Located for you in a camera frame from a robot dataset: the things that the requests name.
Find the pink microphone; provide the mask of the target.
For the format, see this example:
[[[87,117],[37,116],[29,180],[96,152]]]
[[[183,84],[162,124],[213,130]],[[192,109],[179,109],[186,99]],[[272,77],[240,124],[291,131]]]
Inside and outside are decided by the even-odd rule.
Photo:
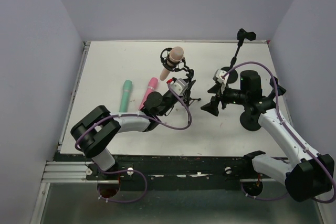
[[[144,107],[144,103],[147,100],[148,95],[156,90],[156,88],[158,86],[157,84],[158,84],[158,79],[157,78],[153,77],[153,78],[150,79],[150,81],[148,83],[148,86],[147,86],[147,89],[145,91],[145,94],[143,96],[143,99],[142,99],[142,101],[139,105],[139,110],[141,110]]]

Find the black tripod shock-mount stand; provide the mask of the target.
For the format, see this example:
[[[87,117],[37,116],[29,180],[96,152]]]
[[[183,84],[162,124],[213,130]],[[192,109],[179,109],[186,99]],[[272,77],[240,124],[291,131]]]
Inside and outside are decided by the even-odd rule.
[[[185,57],[183,57],[182,61],[176,66],[175,71],[173,72],[180,72],[184,71],[186,73],[186,78],[185,79],[192,79],[194,78],[194,70],[191,69],[186,65],[186,60]],[[189,106],[194,102],[194,101],[200,101],[201,98],[191,98],[191,95],[189,95]]]

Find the beige microphone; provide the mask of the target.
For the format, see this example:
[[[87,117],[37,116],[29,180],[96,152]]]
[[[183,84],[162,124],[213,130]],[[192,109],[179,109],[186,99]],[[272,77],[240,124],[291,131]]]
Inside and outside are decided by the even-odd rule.
[[[184,50],[182,47],[165,48],[160,54],[160,61],[163,65],[163,70],[160,74],[160,80],[164,81],[168,75],[175,71],[176,66],[182,61]]]

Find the green microphone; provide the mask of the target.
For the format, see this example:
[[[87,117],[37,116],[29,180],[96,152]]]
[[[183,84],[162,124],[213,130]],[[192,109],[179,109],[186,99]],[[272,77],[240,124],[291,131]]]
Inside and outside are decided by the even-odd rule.
[[[119,112],[127,112],[128,106],[130,102],[130,94],[132,91],[132,81],[126,80],[122,87],[122,95],[121,95],[121,101],[119,106]]]

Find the black round-base clip stand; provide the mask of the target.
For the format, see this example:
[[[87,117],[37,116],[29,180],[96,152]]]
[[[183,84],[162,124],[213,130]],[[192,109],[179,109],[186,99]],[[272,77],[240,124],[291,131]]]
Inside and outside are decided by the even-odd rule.
[[[228,72],[230,69],[232,69],[234,67],[234,65],[236,64],[237,61],[237,56],[238,53],[240,51],[240,48],[242,47],[244,40],[247,39],[249,41],[254,41],[256,39],[256,34],[253,31],[245,31],[243,28],[241,28],[238,32],[237,32],[237,36],[236,39],[238,40],[237,43],[237,49],[236,52],[234,54],[234,56],[232,57],[231,61],[230,61],[230,65],[228,67],[222,67],[221,70]],[[232,84],[234,82],[236,82],[238,79],[238,73],[236,70],[233,70],[232,72],[229,73],[228,77],[227,77],[227,83]]]

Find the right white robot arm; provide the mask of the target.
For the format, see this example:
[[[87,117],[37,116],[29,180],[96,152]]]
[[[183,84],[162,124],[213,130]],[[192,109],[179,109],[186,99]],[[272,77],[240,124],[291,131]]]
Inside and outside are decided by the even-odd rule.
[[[208,91],[213,97],[201,109],[218,116],[219,105],[223,109],[228,104],[242,105],[244,112],[240,116],[241,125],[249,131],[265,129],[288,159],[285,163],[265,152],[255,151],[245,155],[253,170],[283,184],[297,202],[335,189],[333,158],[328,154],[321,155],[312,148],[282,116],[278,100],[286,90],[278,85],[277,78],[270,77],[272,91],[264,96],[257,71],[241,72],[239,90],[228,86],[228,76],[226,70],[218,69],[215,72],[215,85]]]

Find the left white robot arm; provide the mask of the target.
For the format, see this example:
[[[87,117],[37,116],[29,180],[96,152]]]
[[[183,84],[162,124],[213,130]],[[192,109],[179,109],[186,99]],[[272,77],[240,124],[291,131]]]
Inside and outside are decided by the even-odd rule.
[[[192,122],[189,106],[193,101],[191,89],[195,82],[192,79],[170,79],[166,93],[151,92],[142,109],[134,113],[112,115],[104,105],[97,106],[70,130],[76,141],[75,149],[81,151],[85,158],[91,159],[101,171],[107,172],[116,164],[107,146],[118,133],[149,132],[158,125],[174,130],[187,129]],[[187,112],[187,126],[171,126],[159,119],[167,116],[176,103],[180,103]]]

